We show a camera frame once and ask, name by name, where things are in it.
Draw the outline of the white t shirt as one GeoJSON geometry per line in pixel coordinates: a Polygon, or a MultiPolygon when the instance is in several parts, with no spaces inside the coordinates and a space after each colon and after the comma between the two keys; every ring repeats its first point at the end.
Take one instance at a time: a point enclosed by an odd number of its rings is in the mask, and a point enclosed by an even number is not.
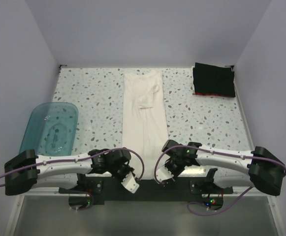
{"type": "Polygon", "coordinates": [[[168,140],[162,73],[125,74],[122,146],[140,155],[143,179],[152,179],[161,149],[168,140]]]}

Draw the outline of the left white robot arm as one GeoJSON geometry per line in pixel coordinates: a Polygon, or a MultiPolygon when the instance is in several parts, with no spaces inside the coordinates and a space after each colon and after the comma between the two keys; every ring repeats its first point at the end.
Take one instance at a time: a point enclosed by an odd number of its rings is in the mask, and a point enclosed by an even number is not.
{"type": "Polygon", "coordinates": [[[59,187],[82,193],[87,181],[78,175],[108,172],[130,193],[139,184],[134,169],[129,165],[131,153],[126,148],[92,150],[70,156],[37,155],[26,150],[4,165],[5,194],[15,196],[39,187],[59,187]]]}

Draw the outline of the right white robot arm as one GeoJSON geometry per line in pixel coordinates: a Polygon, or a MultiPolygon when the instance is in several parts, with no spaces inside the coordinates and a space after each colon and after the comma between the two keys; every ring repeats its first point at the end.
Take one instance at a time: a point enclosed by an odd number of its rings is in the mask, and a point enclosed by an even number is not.
{"type": "Polygon", "coordinates": [[[167,140],[161,151],[169,158],[154,170],[154,177],[160,183],[176,180],[187,167],[210,167],[204,180],[205,189],[210,193],[246,186],[279,196],[286,176],[285,164],[264,147],[256,146],[246,151],[225,150],[196,142],[183,145],[167,140]]]}

